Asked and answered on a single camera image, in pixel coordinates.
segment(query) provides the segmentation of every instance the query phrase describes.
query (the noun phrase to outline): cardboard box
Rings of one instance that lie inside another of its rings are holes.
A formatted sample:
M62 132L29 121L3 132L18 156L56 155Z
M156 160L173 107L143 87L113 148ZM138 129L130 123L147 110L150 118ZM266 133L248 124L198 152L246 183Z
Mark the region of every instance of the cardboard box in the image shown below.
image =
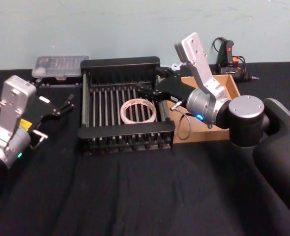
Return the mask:
M225 87L226 94L229 99L234 99L235 97L240 96L237 86L234 83L234 80L231 75L216 75L214 76L218 82ZM197 88L197 83L195 82L194 77L182 77L182 82ZM168 108L171 107L174 103L167 101ZM186 113L188 112L185 108L180 107L180 109ZM208 129L207 125L196 119L195 117L189 117L191 121L191 136L187 140L181 140L178 138L177 130L179 125L179 120L181 114L176 111L170 111L168 109L169 117L175 122L175 131L174 131L174 144L178 143L191 143L191 142L201 142L201 141L212 141L212 140L226 140L229 139L229 130L218 128L213 126L212 129ZM186 118L183 118L181 127L179 130L180 137L186 137L189 132L189 124Z

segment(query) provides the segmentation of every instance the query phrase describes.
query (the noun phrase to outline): roll of tape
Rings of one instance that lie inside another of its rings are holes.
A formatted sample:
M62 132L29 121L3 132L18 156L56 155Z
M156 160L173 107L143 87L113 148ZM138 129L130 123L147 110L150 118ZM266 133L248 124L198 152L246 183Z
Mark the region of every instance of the roll of tape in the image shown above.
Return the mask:
M149 107L152 110L153 114L151 115L151 117L149 119L144 120L144 121L136 122L136 121L130 120L130 119L128 119L126 117L126 110L130 106L134 106L134 105L144 105L144 106L147 106L147 107ZM157 112L156 112L156 108L155 108L154 104L152 104L150 101L147 101L147 100L141 99L141 98L136 98L136 99L131 99L131 100L126 101L121 106L121 109L120 109L120 116L121 116L122 121L125 124L137 124L137 123L150 123L150 122L154 122L155 119L156 119L156 115L157 115Z

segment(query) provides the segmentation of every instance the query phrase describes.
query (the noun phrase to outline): clear plastic case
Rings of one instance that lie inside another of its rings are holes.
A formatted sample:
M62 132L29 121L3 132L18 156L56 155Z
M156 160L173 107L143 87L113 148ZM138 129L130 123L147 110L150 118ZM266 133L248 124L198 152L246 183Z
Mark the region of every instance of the clear plastic case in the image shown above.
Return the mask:
M32 70L35 78L54 77L64 81L67 77L81 76L81 62L89 56L42 56L38 57Z

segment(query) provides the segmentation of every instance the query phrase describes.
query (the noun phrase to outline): black fabric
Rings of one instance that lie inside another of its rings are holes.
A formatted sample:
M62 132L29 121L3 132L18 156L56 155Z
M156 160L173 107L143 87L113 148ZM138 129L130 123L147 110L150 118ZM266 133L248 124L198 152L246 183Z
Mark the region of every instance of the black fabric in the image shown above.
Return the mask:
M259 81L242 94L274 97L290 110L290 62L249 63ZM30 70L0 71L24 79ZM290 235L290 211L258 172L251 149L229 141L172 150L81 156L81 88L41 87L55 104L74 93L69 118L42 127L38 150L26 150L0 191L1 235L195 236Z

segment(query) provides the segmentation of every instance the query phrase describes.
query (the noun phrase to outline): black rack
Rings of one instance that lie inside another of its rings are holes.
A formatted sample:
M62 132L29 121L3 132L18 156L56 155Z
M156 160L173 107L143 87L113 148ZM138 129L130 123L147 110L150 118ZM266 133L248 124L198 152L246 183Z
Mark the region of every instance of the black rack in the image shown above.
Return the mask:
M117 152L171 148L174 122L168 118L166 102L154 103L157 119L152 123L124 124L118 111L132 98L140 98L135 84L154 88L158 57L84 60L82 126L78 137L84 152ZM127 110L131 120L142 121L151 110L137 105Z

